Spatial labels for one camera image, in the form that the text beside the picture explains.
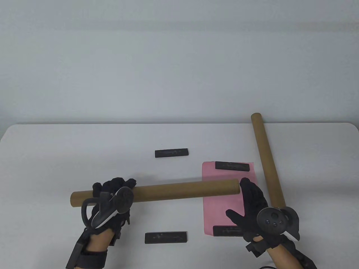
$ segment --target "cardboard tube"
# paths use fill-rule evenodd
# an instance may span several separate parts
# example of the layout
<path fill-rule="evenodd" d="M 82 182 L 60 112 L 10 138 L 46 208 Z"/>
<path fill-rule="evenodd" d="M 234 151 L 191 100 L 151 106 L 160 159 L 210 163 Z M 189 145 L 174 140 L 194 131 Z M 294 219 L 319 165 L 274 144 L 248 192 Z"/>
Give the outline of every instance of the cardboard tube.
<path fill-rule="evenodd" d="M 262 115 L 260 113 L 254 113 L 251 119 L 271 204 L 273 207 L 284 207 L 285 200 L 277 169 L 275 168 L 272 151 L 269 146 L 267 133 L 264 128 Z"/>
<path fill-rule="evenodd" d="M 206 196 L 238 194 L 238 179 L 198 181 L 134 187 L 134 202 L 161 201 Z M 80 207 L 85 199 L 92 197 L 92 190 L 73 192 L 70 203 Z"/>

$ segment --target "pink paper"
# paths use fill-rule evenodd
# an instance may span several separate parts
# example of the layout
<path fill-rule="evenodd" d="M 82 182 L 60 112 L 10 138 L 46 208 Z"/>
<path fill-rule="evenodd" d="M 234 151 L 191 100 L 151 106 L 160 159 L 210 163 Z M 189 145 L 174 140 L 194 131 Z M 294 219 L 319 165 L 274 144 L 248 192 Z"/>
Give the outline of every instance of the pink paper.
<path fill-rule="evenodd" d="M 249 172 L 220 170 L 215 168 L 215 162 L 204 162 L 202 164 L 202 181 L 223 180 L 238 178 L 249 178 L 257 184 L 254 164 L 249 163 Z M 213 226 L 235 226 L 235 224 L 226 216 L 227 209 L 232 209 L 242 216 L 244 215 L 242 194 L 203 197 L 203 215 L 204 215 L 204 233 L 213 236 Z"/>

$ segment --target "black glove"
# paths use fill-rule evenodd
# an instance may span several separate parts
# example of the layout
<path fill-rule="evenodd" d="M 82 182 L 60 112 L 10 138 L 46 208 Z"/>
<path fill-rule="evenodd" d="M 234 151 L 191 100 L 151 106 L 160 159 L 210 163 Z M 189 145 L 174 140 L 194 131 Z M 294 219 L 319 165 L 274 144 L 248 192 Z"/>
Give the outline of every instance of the black glove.
<path fill-rule="evenodd" d="M 100 192 L 109 192 L 111 195 L 114 195 L 121 187 L 129 187 L 130 189 L 133 189 L 133 187 L 136 185 L 136 180 L 133 178 L 130 178 L 127 181 L 124 181 L 123 178 L 114 178 L 111 181 L 105 182 L 103 185 L 101 183 L 95 183 L 92 186 L 92 196 L 93 197 L 99 197 Z M 89 221 L 91 222 L 93 217 L 96 215 L 96 213 L 99 210 L 99 205 L 97 204 L 92 209 L 91 218 Z M 112 217 L 109 221 L 107 221 L 102 227 L 97 229 L 90 229 L 90 234 L 98 235 L 102 233 L 103 231 L 107 229 L 111 229 L 114 233 L 117 239 L 120 237 L 120 231 L 121 227 L 125 225 L 125 223 L 130 224 L 130 211 L 127 211 L 125 214 L 116 214 L 114 217 Z"/>
<path fill-rule="evenodd" d="M 260 229 L 257 223 L 257 215 L 263 209 L 268 207 L 268 203 L 263 196 L 262 190 L 248 178 L 242 178 L 240 182 L 243 194 L 244 216 L 229 209 L 226 211 L 227 217 L 233 221 L 243 231 L 243 238 L 247 242 L 253 242 L 256 236 L 262 236 L 267 243 L 268 248 L 278 246 L 282 240 L 282 235 L 270 235 Z"/>

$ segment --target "gray wall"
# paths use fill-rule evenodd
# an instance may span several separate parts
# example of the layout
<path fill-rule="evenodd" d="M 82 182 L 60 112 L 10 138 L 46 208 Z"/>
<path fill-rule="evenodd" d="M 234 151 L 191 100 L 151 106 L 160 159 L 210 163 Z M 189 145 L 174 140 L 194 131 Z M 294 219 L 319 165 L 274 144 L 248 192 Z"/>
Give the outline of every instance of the gray wall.
<path fill-rule="evenodd" d="M 358 19 L 358 1 L 2 1 L 0 137 L 253 112 L 359 126 Z"/>

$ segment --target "forearm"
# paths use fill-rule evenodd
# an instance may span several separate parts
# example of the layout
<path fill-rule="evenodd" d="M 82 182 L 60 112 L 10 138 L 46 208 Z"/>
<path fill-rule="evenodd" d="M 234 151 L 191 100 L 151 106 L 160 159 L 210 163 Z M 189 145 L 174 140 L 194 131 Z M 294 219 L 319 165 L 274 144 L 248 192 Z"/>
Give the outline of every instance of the forearm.
<path fill-rule="evenodd" d="M 303 269 L 299 261 L 283 246 L 267 249 L 277 269 Z"/>
<path fill-rule="evenodd" d="M 115 233 L 111 229 L 107 229 L 99 235 L 91 235 L 90 242 L 87 245 L 86 250 L 92 252 L 106 251 L 114 234 Z"/>

